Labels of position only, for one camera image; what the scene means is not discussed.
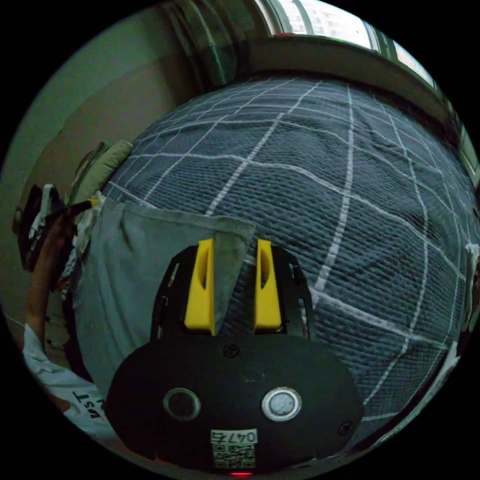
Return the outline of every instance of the screw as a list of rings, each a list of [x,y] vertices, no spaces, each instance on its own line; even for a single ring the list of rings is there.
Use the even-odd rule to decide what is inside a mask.
[[[230,343],[223,347],[223,354],[228,358],[232,359],[240,353],[240,349],[234,343]]]
[[[339,427],[338,427],[338,434],[344,437],[345,435],[348,435],[350,431],[352,430],[354,423],[350,420],[344,421]]]

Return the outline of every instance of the circular sensor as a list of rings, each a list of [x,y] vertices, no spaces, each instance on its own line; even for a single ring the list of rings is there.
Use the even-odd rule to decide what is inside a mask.
[[[286,386],[270,390],[261,401],[264,415],[274,422],[286,422],[295,417],[302,408],[300,395]]]
[[[200,413],[200,400],[187,388],[173,388],[163,398],[163,408],[173,419],[186,422]]]

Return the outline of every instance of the person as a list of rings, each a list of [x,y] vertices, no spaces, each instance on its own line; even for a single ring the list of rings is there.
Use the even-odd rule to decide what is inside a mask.
[[[45,322],[50,280],[60,252],[74,235],[74,217],[70,210],[61,215],[45,239],[31,276],[27,292],[23,359],[42,390],[60,412],[92,439],[127,460],[152,462],[130,451],[119,439],[104,413],[104,398],[93,383],[68,368],[53,364],[45,354]]]

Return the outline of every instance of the qr code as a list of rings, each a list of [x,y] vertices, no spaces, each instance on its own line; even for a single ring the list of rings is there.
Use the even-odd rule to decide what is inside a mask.
[[[255,445],[213,446],[213,459],[219,469],[255,468]]]

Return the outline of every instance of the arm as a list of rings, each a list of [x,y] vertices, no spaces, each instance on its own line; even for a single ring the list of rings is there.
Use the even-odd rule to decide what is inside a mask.
[[[31,276],[26,298],[26,324],[33,330],[45,350],[45,319],[49,302],[49,286],[59,253],[73,235],[73,219],[69,212],[52,226],[41,248]]]

